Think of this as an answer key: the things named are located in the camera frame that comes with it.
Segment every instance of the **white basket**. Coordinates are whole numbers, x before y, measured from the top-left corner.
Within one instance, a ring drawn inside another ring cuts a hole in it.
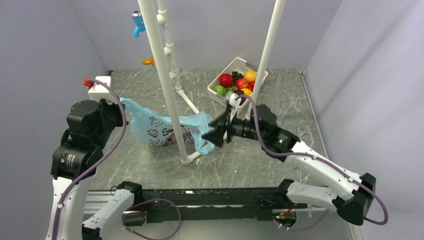
[[[217,92],[214,91],[214,87],[216,85],[219,85],[219,80],[218,78],[222,75],[222,74],[232,74],[233,71],[237,71],[241,74],[245,74],[245,72],[247,70],[253,70],[255,72],[258,71],[258,67],[254,66],[250,63],[248,63],[246,60],[240,58],[240,57],[236,57],[208,86],[207,86],[207,90],[209,91],[209,97],[215,101],[217,101],[218,103],[220,103],[221,105],[223,105],[224,107],[227,106],[225,97],[219,95]],[[263,78],[262,78],[262,83],[264,83],[265,78],[268,76],[268,72],[265,71],[265,73],[263,74]],[[238,109],[237,109],[237,113],[239,114],[243,108],[245,108],[245,106],[248,104],[249,101],[245,101]]]

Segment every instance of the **blue plastic bag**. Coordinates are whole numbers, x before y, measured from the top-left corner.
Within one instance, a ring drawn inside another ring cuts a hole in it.
[[[161,116],[129,98],[121,97],[120,101],[131,113],[131,133],[137,140],[152,146],[177,142],[170,117]],[[202,138],[203,134],[211,130],[208,124],[212,120],[212,116],[204,111],[190,116],[179,116],[184,142],[194,143],[196,151],[202,155],[210,153],[215,147]]]

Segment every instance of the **marble floor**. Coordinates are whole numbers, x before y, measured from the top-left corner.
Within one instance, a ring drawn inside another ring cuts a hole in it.
[[[208,84],[221,69],[185,69],[181,84],[198,106],[212,117],[219,116],[224,107],[208,96]],[[267,104],[277,115],[280,127],[296,134],[300,126],[306,129],[301,137],[318,153],[324,154],[316,122],[309,105],[304,84],[296,69],[269,69],[260,90],[258,104]],[[117,70],[112,72],[112,87],[120,97],[130,98],[145,108],[168,116],[165,98],[155,69]],[[179,115],[191,115],[192,110],[175,93]],[[246,114],[247,107],[239,115]],[[112,133],[104,152],[117,140],[120,128]],[[187,153],[195,151],[193,143],[186,144]],[[203,155],[183,166],[176,144],[150,146],[137,141],[128,127],[116,151],[103,162],[94,177],[92,190],[109,190],[122,181],[139,183],[144,189],[239,188],[276,187],[283,179],[320,186],[322,183],[292,165],[266,155],[254,140],[235,137],[223,148]]]

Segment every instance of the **yellow fruit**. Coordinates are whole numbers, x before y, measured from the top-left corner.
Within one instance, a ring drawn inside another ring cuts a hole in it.
[[[255,81],[256,80],[256,72],[253,70],[247,70],[244,73],[244,79],[246,79],[247,81],[251,82],[251,81]]]
[[[243,93],[246,94],[247,96],[250,96],[252,94],[252,91],[249,88],[242,88],[240,90],[242,90]]]

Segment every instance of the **white wall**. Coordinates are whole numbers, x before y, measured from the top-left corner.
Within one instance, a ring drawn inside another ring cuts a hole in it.
[[[133,37],[137,0],[70,0],[110,70],[141,69],[152,56]],[[306,69],[342,0],[287,0],[269,68]],[[259,65],[274,0],[168,0],[180,68],[223,68],[235,57]]]
[[[306,69],[330,158],[377,178],[364,239],[424,239],[424,1],[345,0]],[[383,219],[374,201],[370,218]]]
[[[107,74],[68,0],[0,1],[0,239],[45,239],[50,170],[85,76]]]

